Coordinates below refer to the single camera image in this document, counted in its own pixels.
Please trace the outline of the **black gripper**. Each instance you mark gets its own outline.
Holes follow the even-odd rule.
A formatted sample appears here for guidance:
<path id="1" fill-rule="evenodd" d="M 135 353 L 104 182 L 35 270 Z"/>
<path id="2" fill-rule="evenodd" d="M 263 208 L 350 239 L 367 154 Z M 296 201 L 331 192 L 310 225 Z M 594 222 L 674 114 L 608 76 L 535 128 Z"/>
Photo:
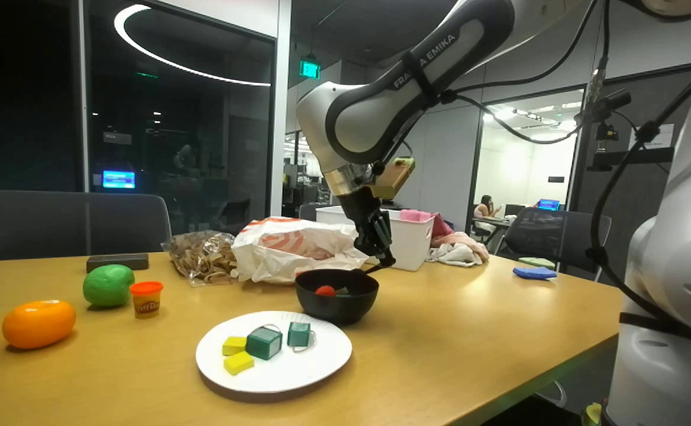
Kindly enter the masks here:
<path id="1" fill-rule="evenodd" d="M 355 225 L 355 246 L 379 260 L 390 260 L 390 218 L 369 187 L 341 196 L 346 218 Z"/>

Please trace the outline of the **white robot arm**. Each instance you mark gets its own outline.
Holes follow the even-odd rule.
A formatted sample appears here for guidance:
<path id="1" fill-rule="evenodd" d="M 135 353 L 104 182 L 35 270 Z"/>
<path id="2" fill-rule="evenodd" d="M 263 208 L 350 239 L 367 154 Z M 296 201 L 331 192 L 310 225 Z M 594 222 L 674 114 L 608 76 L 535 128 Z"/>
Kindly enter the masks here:
<path id="1" fill-rule="evenodd" d="M 388 215 L 374 182 L 419 116 L 450 85 L 525 45 L 585 0 L 457 0 L 450 14 L 367 85 L 322 83 L 298 102 L 298 123 L 329 189 L 355 222 L 355 246 L 393 263 Z M 611 426 L 691 426 L 691 83 L 658 213 L 637 227 L 627 270 Z"/>

